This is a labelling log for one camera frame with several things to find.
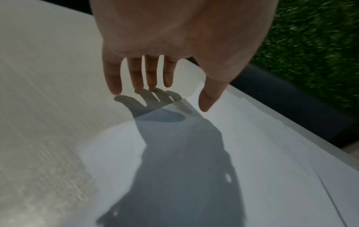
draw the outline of paper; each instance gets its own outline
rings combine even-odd
[[[64,226],[359,223],[359,172],[229,92],[200,112],[202,87],[117,97],[136,119],[81,147],[98,194]]]

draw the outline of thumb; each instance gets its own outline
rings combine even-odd
[[[229,83],[230,81],[220,82],[207,76],[205,87],[201,91],[198,100],[198,105],[201,111],[207,112],[220,98]]]

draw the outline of hand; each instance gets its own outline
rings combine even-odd
[[[165,56],[163,81],[173,83],[176,63],[193,56],[206,73],[199,97],[202,111],[218,100],[248,64],[267,34],[277,0],[91,0],[103,37],[102,60],[107,85],[122,91],[120,67],[127,58],[135,90],[146,79],[157,86],[157,63]]]

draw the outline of table surface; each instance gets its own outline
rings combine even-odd
[[[56,226],[95,193],[74,147],[133,116],[106,87],[92,16],[36,0],[3,0],[0,27],[0,226]],[[126,61],[121,74],[123,94],[145,104],[133,91]],[[158,87],[167,90],[161,74]],[[169,90],[186,98],[203,78],[181,60]],[[340,149],[227,90],[357,168]]]

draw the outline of sheet of paper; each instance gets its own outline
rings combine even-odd
[[[80,147],[98,193],[64,226],[359,223],[359,172],[229,92],[200,112],[202,87],[149,113],[176,95],[118,98],[136,119]]]

